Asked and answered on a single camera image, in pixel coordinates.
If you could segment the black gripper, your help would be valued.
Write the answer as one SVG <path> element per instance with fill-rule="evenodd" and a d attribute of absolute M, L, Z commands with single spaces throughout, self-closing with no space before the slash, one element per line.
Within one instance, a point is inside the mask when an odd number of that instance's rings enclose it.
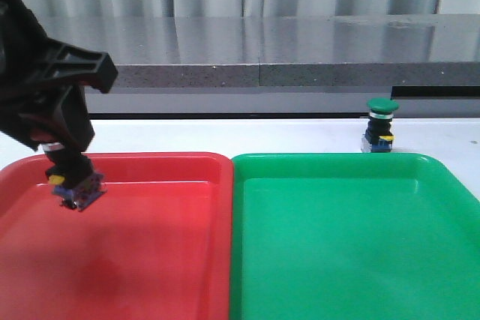
<path fill-rule="evenodd" d="M 118 75 L 106 52 L 52 39 L 22 0 L 1 0 L 1 131 L 22 144 L 84 152 L 95 132 L 83 87 L 103 94 Z"/>

